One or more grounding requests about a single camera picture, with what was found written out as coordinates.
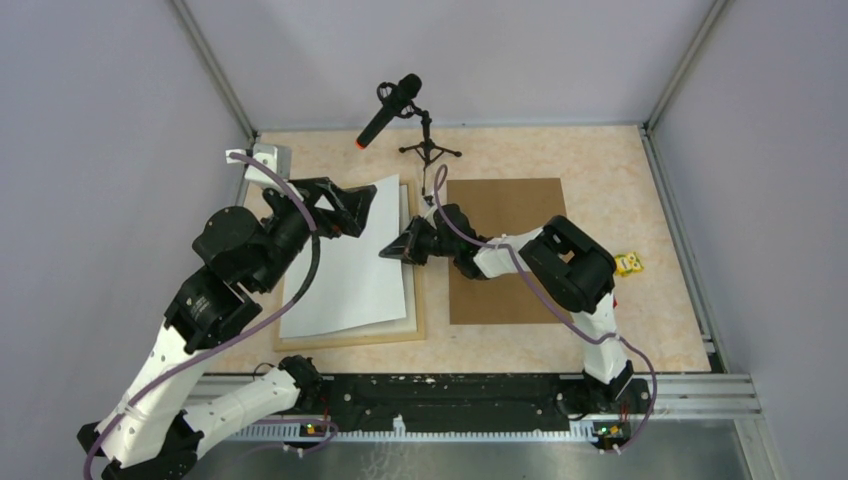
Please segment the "sunflower photo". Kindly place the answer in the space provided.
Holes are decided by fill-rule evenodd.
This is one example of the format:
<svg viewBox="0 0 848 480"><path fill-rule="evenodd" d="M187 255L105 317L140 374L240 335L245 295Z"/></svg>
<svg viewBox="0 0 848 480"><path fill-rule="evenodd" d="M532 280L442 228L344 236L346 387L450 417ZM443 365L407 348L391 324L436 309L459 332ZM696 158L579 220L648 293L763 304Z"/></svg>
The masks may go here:
<svg viewBox="0 0 848 480"><path fill-rule="evenodd" d="M406 299L400 261L379 252L400 234L401 183L397 174L373 183L376 196L358 238L321 240L320 265L308 291L279 319L280 339L308 338L395 323L404 326L413 306Z"/></svg>

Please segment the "brown backing board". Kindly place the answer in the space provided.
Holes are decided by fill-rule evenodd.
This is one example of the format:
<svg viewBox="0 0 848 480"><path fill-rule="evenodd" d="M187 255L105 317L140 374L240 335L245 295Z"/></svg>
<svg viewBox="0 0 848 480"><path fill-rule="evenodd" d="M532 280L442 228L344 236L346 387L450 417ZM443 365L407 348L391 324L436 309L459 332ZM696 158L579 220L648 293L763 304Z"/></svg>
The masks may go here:
<svg viewBox="0 0 848 480"><path fill-rule="evenodd" d="M558 178L449 180L441 199L457 204L476 233L487 238L527 233L566 214ZM449 311L450 323L461 326L558 322L520 275L471 280L454 266L449 268Z"/></svg>

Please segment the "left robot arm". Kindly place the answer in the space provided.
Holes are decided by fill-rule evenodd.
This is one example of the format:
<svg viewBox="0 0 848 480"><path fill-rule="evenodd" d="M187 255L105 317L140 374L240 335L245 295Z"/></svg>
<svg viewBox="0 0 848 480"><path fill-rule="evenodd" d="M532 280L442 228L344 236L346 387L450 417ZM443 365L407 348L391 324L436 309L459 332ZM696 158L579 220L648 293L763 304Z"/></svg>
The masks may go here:
<svg viewBox="0 0 848 480"><path fill-rule="evenodd" d="M194 240L202 267L167 307L155 343L120 403L103 420L82 426L89 458L101 457L105 479L180 479L214 446L272 414L308 413L319 404L322 378L300 355L249 384L203 405L189 394L214 358L268 325L255 296L272 291L303 251L304 285L314 281L323 239L359 237L377 188L343 189L328 178L267 188L258 218L242 206L216 212Z"/></svg>

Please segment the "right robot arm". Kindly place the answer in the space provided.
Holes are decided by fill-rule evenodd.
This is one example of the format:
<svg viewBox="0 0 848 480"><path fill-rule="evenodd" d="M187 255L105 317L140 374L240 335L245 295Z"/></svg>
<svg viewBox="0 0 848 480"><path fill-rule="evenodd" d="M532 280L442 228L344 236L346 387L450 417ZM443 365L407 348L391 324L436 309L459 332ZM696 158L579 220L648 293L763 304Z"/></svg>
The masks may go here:
<svg viewBox="0 0 848 480"><path fill-rule="evenodd" d="M456 204L415 216L380 257L423 266L432 257L451 259L467 279L519 275L556 315L568 314L570 329L583 342L582 375L589 404L600 412L616 408L626 417L650 404L650 391L633 386L634 367L621 338L615 310L616 262L599 243L561 215L520 235L478 234Z"/></svg>

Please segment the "black tripod stand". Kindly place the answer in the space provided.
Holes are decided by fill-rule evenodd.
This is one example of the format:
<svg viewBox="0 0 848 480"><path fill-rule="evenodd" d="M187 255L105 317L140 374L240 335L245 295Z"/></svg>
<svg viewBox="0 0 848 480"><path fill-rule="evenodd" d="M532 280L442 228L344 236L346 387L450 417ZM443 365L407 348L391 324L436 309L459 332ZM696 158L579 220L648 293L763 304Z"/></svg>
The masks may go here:
<svg viewBox="0 0 848 480"><path fill-rule="evenodd" d="M456 158L463 156L463 153L458 150L447 149L436 144L431 135L432 118L427 110L421 109L415 104L411 104L400 115L400 118L408 119L413 116L420 118L422 127L423 139L414 145L408 145L398 148L398 152L405 154L407 152L415 152L423 162L422 167L422 186L421 197L428 193L427 190L427 171L429 167L436 163L444 154L453 155Z"/></svg>

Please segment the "black microphone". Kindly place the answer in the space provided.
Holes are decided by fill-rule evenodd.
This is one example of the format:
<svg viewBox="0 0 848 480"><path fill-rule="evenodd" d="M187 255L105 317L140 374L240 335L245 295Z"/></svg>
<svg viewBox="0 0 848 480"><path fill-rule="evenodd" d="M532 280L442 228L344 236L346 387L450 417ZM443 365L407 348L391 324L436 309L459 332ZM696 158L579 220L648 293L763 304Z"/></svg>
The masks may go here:
<svg viewBox="0 0 848 480"><path fill-rule="evenodd" d="M376 92L381 107L355 140L359 149L367 148L394 118L409 118L415 114L414 100L422 88L421 78L410 73L397 83L382 82Z"/></svg>

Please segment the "yellow toy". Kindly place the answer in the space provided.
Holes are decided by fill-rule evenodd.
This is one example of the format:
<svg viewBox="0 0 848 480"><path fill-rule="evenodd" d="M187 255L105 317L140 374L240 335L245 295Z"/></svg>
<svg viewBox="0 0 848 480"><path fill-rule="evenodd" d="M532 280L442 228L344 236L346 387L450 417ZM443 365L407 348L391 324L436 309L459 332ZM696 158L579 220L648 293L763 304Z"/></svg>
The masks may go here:
<svg viewBox="0 0 848 480"><path fill-rule="evenodd" d="M616 270L615 274L627 277L644 271L644 265L637 252L631 251L614 256Z"/></svg>

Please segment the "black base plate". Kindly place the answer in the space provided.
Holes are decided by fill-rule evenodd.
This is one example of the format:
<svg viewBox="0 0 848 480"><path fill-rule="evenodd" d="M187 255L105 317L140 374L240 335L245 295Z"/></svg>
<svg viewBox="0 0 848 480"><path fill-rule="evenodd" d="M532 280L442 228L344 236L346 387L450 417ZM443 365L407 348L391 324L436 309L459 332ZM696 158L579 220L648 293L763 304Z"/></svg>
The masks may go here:
<svg viewBox="0 0 848 480"><path fill-rule="evenodd" d="M644 379L612 398L580 375L335 374L284 413L343 433L387 431L396 418L412 433L555 432L592 415L634 418L649 398Z"/></svg>

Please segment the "aluminium rail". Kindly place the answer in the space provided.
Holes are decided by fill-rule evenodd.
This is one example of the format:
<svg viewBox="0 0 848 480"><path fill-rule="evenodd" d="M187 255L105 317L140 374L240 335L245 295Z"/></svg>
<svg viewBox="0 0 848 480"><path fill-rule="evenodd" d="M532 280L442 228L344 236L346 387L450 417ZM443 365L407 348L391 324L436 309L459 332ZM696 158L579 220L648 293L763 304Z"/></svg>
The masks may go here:
<svg viewBox="0 0 848 480"><path fill-rule="evenodd" d="M737 374L661 374L652 384L644 379L651 394L650 404L643 414L634 418L613 419L592 415L578 420L565 431L513 433L412 433L402 419L383 432L343 433L339 428L338 442L596 442L598 435L625 439L634 433L643 417L651 420L738 420L758 418L762 414L752 381ZM308 416L287 416L285 422L259 421L230 435L232 441L268 441L316 443L321 436L307 427L321 420Z"/></svg>

